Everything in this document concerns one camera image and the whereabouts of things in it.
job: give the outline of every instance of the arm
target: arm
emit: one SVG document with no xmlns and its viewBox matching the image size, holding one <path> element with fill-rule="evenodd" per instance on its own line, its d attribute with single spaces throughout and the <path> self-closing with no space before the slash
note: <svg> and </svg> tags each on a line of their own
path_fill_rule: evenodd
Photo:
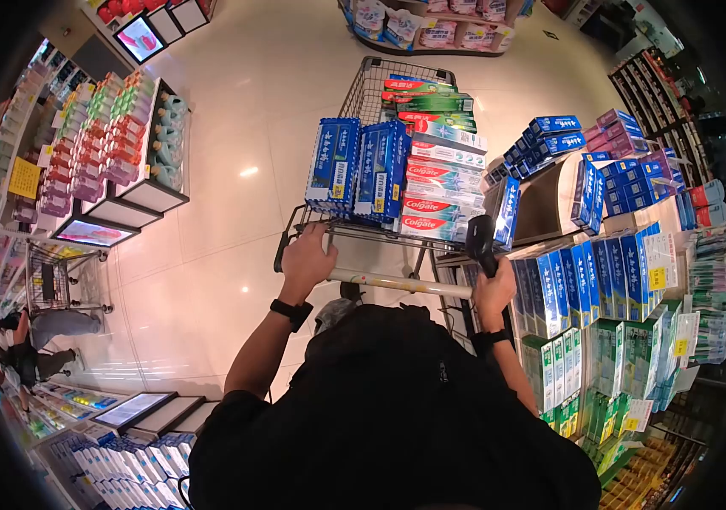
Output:
<svg viewBox="0 0 726 510">
<path fill-rule="evenodd" d="M 326 229 L 326 224 L 308 224 L 301 237 L 284 250 L 285 280 L 279 300 L 302 304 L 334 269 L 337 248 L 329 245 L 328 253 L 323 251 Z M 263 399 L 275 379 L 291 328 L 288 317 L 269 311 L 235 356 L 224 381 L 224 394 L 243 389 Z"/>
<path fill-rule="evenodd" d="M 480 273 L 476 281 L 474 300 L 476 309 L 482 322 L 483 331 L 496 333 L 505 329 L 505 321 L 501 312 L 515 295 L 515 278 L 510 260 L 505 257 L 497 257 L 499 269 L 496 277 L 488 279 L 484 273 Z M 516 392 L 524 407 L 531 413 L 538 416 L 536 398 L 533 395 L 530 382 L 519 363 L 519 357 L 513 350 L 509 340 L 502 340 L 493 344 L 493 356 L 498 362 L 501 373 L 505 376 L 507 386 Z"/>
<path fill-rule="evenodd" d="M 28 313 L 24 310 L 20 314 L 20 321 L 17 323 L 17 329 L 14 330 L 12 335 L 12 344 L 18 345 L 26 341 L 26 334 L 28 333 Z"/>
</svg>

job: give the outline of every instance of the black watch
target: black watch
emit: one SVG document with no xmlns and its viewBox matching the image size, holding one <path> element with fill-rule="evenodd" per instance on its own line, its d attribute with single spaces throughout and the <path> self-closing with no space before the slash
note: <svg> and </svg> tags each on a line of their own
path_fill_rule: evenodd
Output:
<svg viewBox="0 0 726 510">
<path fill-rule="evenodd" d="M 307 320 L 312 309 L 315 308 L 308 304 L 306 301 L 303 304 L 292 306 L 286 304 L 280 300 L 273 300 L 272 304 L 269 305 L 269 310 L 279 313 L 284 317 L 289 317 L 289 322 L 292 323 L 292 332 L 296 333 L 297 330 L 301 329 L 301 325 Z"/>
</svg>

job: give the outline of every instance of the yellow sign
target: yellow sign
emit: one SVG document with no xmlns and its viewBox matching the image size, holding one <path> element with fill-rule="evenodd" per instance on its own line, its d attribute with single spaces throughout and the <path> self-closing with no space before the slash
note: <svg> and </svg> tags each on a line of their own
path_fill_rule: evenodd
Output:
<svg viewBox="0 0 726 510">
<path fill-rule="evenodd" d="M 626 423 L 624 423 L 624 425 L 623 425 L 623 430 L 638 430 L 639 424 L 640 424 L 640 419 L 627 418 Z"/>
<path fill-rule="evenodd" d="M 650 269 L 649 285 L 653 290 L 666 288 L 666 268 Z"/>
<path fill-rule="evenodd" d="M 674 356 L 685 356 L 688 350 L 688 339 L 678 339 L 674 345 Z"/>
<path fill-rule="evenodd" d="M 9 191 L 21 197 L 37 198 L 37 181 L 40 180 L 40 167 L 32 165 L 23 158 L 14 158 L 14 166 L 9 178 Z"/>
</svg>

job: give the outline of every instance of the yellow price tag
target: yellow price tag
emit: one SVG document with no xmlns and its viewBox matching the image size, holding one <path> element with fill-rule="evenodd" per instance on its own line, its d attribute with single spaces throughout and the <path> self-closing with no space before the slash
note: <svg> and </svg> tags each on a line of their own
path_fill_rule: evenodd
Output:
<svg viewBox="0 0 726 510">
<path fill-rule="evenodd" d="M 666 288 L 666 268 L 649 270 L 649 286 L 653 291 Z"/>
<path fill-rule="evenodd" d="M 685 356 L 688 351 L 688 339 L 678 339 L 674 344 L 674 356 Z"/>
</svg>

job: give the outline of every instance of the digital display screen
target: digital display screen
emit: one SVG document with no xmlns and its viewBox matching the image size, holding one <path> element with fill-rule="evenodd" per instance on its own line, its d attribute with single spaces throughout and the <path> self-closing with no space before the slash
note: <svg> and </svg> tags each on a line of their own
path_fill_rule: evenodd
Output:
<svg viewBox="0 0 726 510">
<path fill-rule="evenodd" d="M 57 239 L 67 241 L 84 242 L 100 247 L 110 247 L 119 241 L 129 238 L 134 232 L 126 230 L 109 229 L 102 225 L 86 223 L 75 219 L 62 232 L 57 234 Z"/>
<path fill-rule="evenodd" d="M 128 402 L 119 404 L 112 410 L 100 414 L 93 420 L 119 427 L 129 419 L 136 417 L 142 411 L 150 408 L 151 405 L 164 400 L 168 395 L 169 393 L 139 393 Z"/>
<path fill-rule="evenodd" d="M 141 64 L 147 57 L 161 50 L 164 45 L 145 23 L 144 18 L 137 18 L 116 35 L 124 47 Z"/>
</svg>

